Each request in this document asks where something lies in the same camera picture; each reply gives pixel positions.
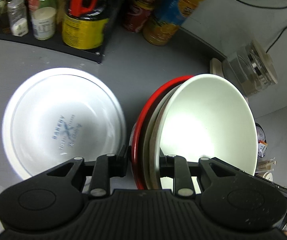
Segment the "red plate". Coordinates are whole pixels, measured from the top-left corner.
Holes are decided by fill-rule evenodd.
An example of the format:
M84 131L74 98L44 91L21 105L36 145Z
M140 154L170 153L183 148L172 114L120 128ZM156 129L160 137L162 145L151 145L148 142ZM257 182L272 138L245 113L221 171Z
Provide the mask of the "red plate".
M137 119L137 122L134 125L133 136L132 139L130 140L131 143L130 159L135 184L139 190L147 189L143 172L142 145L144 142L144 132L147 130L148 126L148 121L150 120L154 110L156 109L158 103L163 99L163 97L173 88L177 87L177 85L181 85L183 82L187 81L192 77L193 75L176 77L175 79L172 79L167 83L164 83L161 87L159 87L145 103Z

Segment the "grey rim plate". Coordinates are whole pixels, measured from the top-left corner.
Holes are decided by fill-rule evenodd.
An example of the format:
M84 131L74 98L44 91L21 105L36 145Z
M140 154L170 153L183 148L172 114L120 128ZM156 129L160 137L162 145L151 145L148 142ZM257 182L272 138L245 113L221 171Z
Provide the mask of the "grey rim plate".
M168 103L170 97L182 84L179 83L173 88L167 88L161 95L161 98L157 99L150 108L148 113L148 121L143 133L143 146L142 146L142 165L143 176L146 187L151 189L160 189L161 181L154 173L154 165L156 164L156 142L159 124L164 111L164 105Z

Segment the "large pale green bowl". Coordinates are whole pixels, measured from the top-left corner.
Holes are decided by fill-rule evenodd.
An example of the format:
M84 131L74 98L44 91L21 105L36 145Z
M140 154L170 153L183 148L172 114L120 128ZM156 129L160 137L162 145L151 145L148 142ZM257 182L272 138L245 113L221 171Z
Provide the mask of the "large pale green bowl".
M161 176L161 153L190 162L216 157L254 175L258 159L254 117L244 96L225 78L200 74L188 79L162 107L157 120L151 171L162 189L173 189L173 180Z

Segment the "white bakery print plate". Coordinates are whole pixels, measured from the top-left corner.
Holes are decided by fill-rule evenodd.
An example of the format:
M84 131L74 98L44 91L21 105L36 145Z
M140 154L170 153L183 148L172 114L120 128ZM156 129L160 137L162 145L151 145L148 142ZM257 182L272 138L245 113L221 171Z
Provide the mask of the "white bakery print plate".
M94 161L117 154L125 141L116 96L97 77L73 68L48 69L27 79L2 121L5 154L21 179L74 157Z

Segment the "wrapped chopsticks bundle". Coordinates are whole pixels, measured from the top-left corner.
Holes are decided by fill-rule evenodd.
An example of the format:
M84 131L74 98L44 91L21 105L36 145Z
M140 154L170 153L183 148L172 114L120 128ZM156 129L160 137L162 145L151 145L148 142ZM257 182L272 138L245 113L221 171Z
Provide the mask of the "wrapped chopsticks bundle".
M258 161L255 173L272 172L276 164L277 161L275 158Z

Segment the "white rice cooker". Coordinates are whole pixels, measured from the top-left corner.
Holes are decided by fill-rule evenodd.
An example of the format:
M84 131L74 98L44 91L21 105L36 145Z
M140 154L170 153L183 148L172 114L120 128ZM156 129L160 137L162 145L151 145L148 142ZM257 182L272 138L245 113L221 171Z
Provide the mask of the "white rice cooker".
M268 180L268 181L273 181L272 172L265 172L265 173L261 174L261 177Z

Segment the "beige kettle heating base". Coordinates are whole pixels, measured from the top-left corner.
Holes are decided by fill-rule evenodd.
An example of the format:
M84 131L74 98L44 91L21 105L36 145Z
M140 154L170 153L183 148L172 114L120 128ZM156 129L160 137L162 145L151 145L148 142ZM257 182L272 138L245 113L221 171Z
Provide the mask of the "beige kettle heating base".
M216 58L210 60L210 73L214 75L218 75L220 77L224 77L222 62Z

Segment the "glass kettle with beige lid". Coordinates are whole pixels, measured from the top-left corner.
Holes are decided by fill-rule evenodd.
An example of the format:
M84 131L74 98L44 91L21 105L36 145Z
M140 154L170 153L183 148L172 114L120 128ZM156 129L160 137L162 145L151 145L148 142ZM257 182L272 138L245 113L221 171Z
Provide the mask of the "glass kettle with beige lid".
M278 83L273 61L257 40L230 54L222 62L222 70L224 77L245 97Z

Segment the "yellow label dark bottle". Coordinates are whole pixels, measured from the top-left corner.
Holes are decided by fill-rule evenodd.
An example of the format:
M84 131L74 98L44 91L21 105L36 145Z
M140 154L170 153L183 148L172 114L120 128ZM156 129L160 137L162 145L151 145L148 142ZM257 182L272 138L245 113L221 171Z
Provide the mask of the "yellow label dark bottle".
M62 25L63 42L79 50L100 47L109 18L108 0L69 0Z

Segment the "red label sauce bottle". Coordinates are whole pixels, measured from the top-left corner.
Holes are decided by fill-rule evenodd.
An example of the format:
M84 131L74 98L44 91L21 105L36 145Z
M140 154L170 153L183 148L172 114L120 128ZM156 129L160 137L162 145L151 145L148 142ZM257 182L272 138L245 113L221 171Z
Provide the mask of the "red label sauce bottle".
M132 0L124 17L124 28L131 33L139 33L153 11L155 4L156 0Z

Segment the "white lid green jar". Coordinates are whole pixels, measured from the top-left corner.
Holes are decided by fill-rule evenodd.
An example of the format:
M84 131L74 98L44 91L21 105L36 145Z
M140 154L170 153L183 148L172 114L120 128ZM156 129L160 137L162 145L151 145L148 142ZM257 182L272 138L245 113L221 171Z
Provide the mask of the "white lid green jar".
M35 0L31 12L33 34L37 40L48 40L56 30L56 0Z

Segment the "orange juice bottle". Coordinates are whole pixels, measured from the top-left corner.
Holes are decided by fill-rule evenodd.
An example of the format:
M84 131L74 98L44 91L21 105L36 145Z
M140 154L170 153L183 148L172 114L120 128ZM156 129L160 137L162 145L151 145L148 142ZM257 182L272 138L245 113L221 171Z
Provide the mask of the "orange juice bottle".
M160 0L143 28L144 38L163 46L179 30L203 0Z

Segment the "black spice rack tray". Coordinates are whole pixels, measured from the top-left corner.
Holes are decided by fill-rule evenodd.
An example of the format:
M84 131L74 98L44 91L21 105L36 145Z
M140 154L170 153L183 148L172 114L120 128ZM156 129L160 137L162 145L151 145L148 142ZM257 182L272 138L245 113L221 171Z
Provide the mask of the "black spice rack tray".
M61 53L66 53L73 56L78 56L87 60L91 60L97 63L101 63L103 61L104 52L107 46L107 41L104 41L101 46L91 50L79 50L76 48L69 47L63 41L61 36L56 32L54 36L50 39L41 41L37 40L33 36L32 27L29 25L29 32L23 37L13 36L11 33L4 33L2 31L2 22L0 21L0 40L17 42L21 44L32 45L40 48L50 49L54 51L58 51Z

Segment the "clear spice shaker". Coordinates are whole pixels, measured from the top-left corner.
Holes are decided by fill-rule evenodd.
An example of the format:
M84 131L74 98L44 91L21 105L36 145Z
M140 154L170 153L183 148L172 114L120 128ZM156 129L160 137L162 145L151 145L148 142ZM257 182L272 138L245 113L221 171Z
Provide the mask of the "clear spice shaker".
M9 25L12 35L22 37L28 33L25 0L11 0L7 4Z

